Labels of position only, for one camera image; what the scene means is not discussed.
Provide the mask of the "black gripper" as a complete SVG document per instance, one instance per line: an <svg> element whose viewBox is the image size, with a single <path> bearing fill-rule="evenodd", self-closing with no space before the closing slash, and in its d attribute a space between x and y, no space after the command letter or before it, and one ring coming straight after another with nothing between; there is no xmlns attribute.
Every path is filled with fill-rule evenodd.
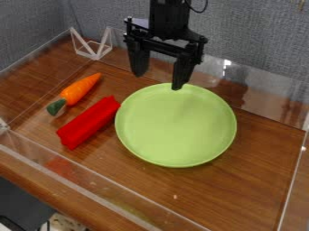
<svg viewBox="0 0 309 231"><path fill-rule="evenodd" d="M177 58L171 89L179 90L189 82L195 64L202 62L208 39L190 29L190 14L204 13L191 6L191 0L151 0L147 19L129 16L125 43L130 55L130 68L137 77L149 70L150 53Z"/></svg>

